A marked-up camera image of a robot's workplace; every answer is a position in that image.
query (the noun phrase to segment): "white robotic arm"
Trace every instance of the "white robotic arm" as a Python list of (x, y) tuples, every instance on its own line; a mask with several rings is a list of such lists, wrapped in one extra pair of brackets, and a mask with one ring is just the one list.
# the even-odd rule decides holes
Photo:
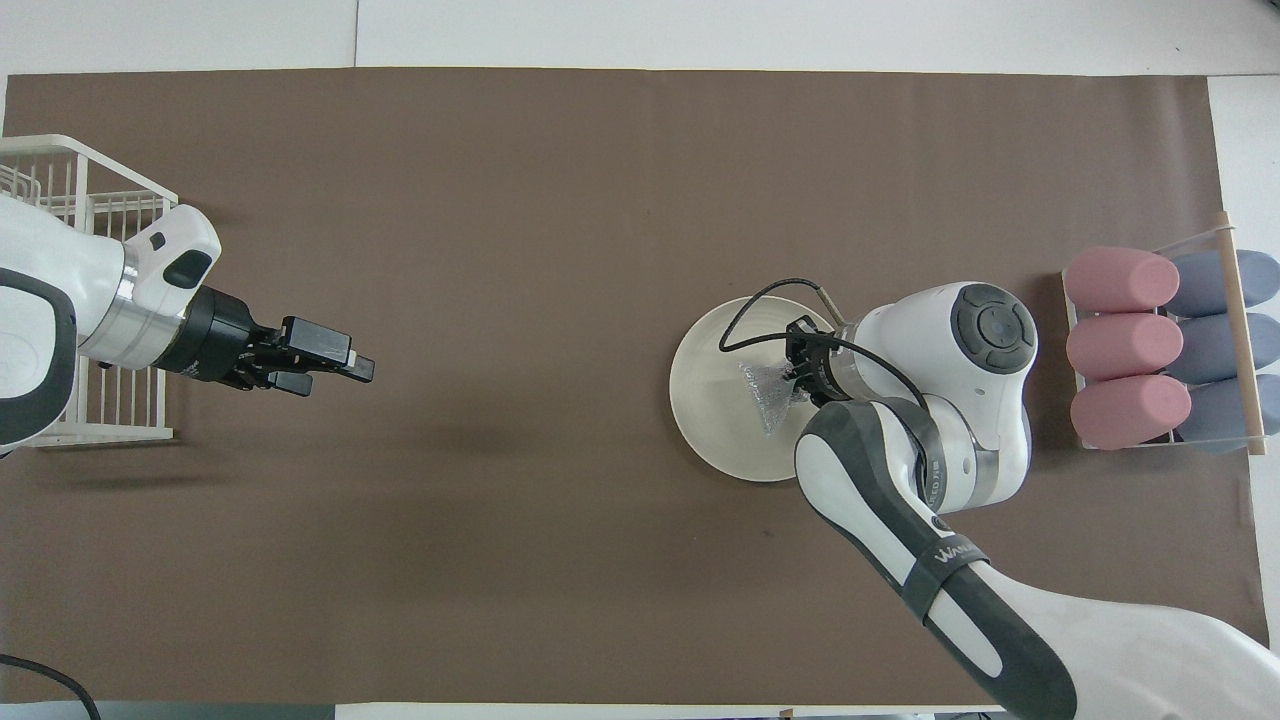
[(0, 456), (61, 415), (77, 350), (239, 389), (308, 395), (311, 370), (372, 379), (348, 336), (293, 316), (259, 325), (242, 301), (205, 286), (220, 254), (191, 206), (120, 243), (0, 196)]
[[(796, 443), (800, 487), (997, 702), (1024, 720), (1276, 716), (1280, 659), (1235, 628), (1021, 584), (938, 516), (1009, 497), (1027, 471), (1036, 332), (1016, 299), (943, 286), (873, 311), (856, 338), (919, 386), (929, 413), (878, 366), (860, 360), (855, 375), (832, 352), (828, 378), (882, 397), (824, 398)], [(965, 477), (975, 452), (997, 454), (977, 482)]]

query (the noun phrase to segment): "black cable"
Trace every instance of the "black cable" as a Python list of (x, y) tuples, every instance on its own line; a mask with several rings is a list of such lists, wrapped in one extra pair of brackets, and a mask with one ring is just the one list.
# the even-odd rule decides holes
[(815, 283), (815, 282), (813, 282), (810, 279), (805, 279), (805, 278), (787, 278), (787, 279), (782, 279), (782, 281), (777, 281), (777, 282), (769, 283), (763, 290), (760, 290), (759, 292), (756, 292), (755, 295), (753, 295), (751, 299), (748, 300), (745, 305), (742, 305), (741, 307), (739, 307), (737, 314), (733, 315), (733, 319), (730, 320), (728, 327), (724, 328), (724, 334), (721, 336), (721, 341), (719, 341), (719, 351), (721, 352), (732, 352), (735, 350), (739, 350), (739, 348), (742, 348), (742, 347), (748, 347), (748, 346), (751, 346), (751, 345), (758, 345), (758, 343), (762, 343), (762, 342), (769, 342), (771, 340), (804, 340), (804, 341), (809, 341), (809, 342), (815, 342), (818, 345), (826, 345), (827, 347), (844, 347), (846, 350), (852, 350), (854, 352), (861, 355), (863, 357), (867, 357), (872, 363), (876, 363), (877, 365), (879, 365), (881, 368), (883, 368), (888, 374), (893, 375), (893, 378), (896, 378), (897, 382), (902, 383), (902, 387), (905, 387), (906, 391), (911, 393), (911, 397), (915, 398), (915, 402), (925, 413), (929, 411), (929, 406), (924, 401), (924, 393), (922, 393), (920, 389), (915, 387), (915, 383), (913, 383), (910, 378), (908, 378), (906, 375), (904, 375), (901, 370), (899, 370), (888, 360), (884, 360), (883, 357), (881, 357), (879, 355), (876, 355), (870, 350), (867, 350), (865, 347), (861, 347), (860, 345), (854, 345), (852, 342), (849, 342), (847, 340), (841, 340), (841, 338), (838, 338), (836, 336), (819, 334), (819, 333), (769, 333), (769, 334), (755, 336), (753, 338), (739, 341), (739, 342), (735, 342), (733, 345), (728, 345), (728, 336), (733, 332), (733, 328), (737, 327), (737, 323), (739, 323), (739, 320), (742, 319), (742, 315), (746, 315), (746, 311), (750, 310), (751, 306), (755, 305), (755, 302), (758, 300), (760, 300), (762, 297), (764, 297), (764, 295), (768, 293), (771, 290), (782, 287), (785, 284), (804, 284), (804, 286), (812, 287), (814, 290), (814, 292), (818, 292), (819, 295), (822, 292), (822, 286), (819, 286), (818, 283)]
[(69, 691), (76, 693), (76, 697), (81, 701), (81, 705), (83, 705), (84, 710), (88, 712), (90, 720), (102, 720), (102, 716), (97, 712), (97, 705), (93, 702), (93, 698), (88, 694), (88, 691), (84, 689), (84, 685), (77, 683), (74, 678), (59, 673), (58, 670), (54, 670), (47, 665), (41, 665), (40, 662), (36, 662), (33, 660), (24, 660), (22, 657), (14, 657), (12, 655), (0, 655), (0, 665), (10, 665), (13, 667), (29, 670), (32, 673), (36, 673), (37, 675), (44, 675), (50, 680), (65, 685)]

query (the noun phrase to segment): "brown table covering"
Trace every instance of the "brown table covering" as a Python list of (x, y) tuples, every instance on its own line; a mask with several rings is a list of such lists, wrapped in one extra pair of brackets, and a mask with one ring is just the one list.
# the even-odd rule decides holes
[[(28, 76), (218, 228), (260, 322), (371, 386), (174, 379), (180, 439), (0, 464), (0, 639), (97, 697), (982, 703), (795, 482), (718, 474), (667, 401), (708, 309), (808, 275), (849, 315), (1004, 286), (1043, 343), (1006, 574), (1266, 641), (1243, 455), (1074, 447), (1059, 270), (1221, 199), (1203, 78), (338, 69)], [(1240, 241), (1247, 245), (1247, 236)], [(812, 297), (785, 293), (810, 306)], [(5, 700), (55, 697), (9, 674)]]

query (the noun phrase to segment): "gray-blue foam roller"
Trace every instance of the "gray-blue foam roller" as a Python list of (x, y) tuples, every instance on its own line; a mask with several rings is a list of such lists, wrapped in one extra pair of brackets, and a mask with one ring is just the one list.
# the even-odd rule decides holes
[[(1248, 313), (1253, 366), (1263, 368), (1280, 360), (1280, 320), (1261, 313)], [(1231, 319), (1226, 313), (1190, 318), (1178, 323), (1183, 331), (1183, 351), (1169, 364), (1169, 374), (1187, 384), (1203, 384), (1235, 377), (1235, 345)]]
[[(1280, 292), (1280, 263), (1266, 252), (1236, 250), (1244, 306), (1253, 307)], [(1165, 309), (1180, 318), (1203, 318), (1226, 313), (1222, 263), (1216, 250), (1174, 258), (1178, 268), (1178, 293)]]
[[(1258, 397), (1262, 401), (1262, 429), (1268, 436), (1275, 434), (1280, 430), (1280, 375), (1258, 375)], [(1178, 425), (1178, 434), (1185, 441), (1245, 437), (1240, 379), (1192, 388), (1192, 414)], [(1228, 452), (1245, 445), (1247, 441), (1231, 439), (1197, 447), (1208, 452)]]

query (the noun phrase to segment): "pink cylinder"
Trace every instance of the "pink cylinder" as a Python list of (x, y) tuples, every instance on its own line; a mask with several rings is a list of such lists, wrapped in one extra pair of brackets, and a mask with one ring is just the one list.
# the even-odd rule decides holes
[(1167, 258), (1133, 247), (1091, 247), (1066, 269), (1066, 296), (1089, 313), (1140, 313), (1178, 292), (1178, 268)]
[(1190, 413), (1187, 386), (1167, 375), (1094, 383), (1071, 401), (1076, 434), (1100, 450), (1120, 450), (1162, 436)]
[(1178, 323), (1155, 313), (1087, 318), (1066, 337), (1066, 359), (1091, 380), (1155, 373), (1181, 351)]

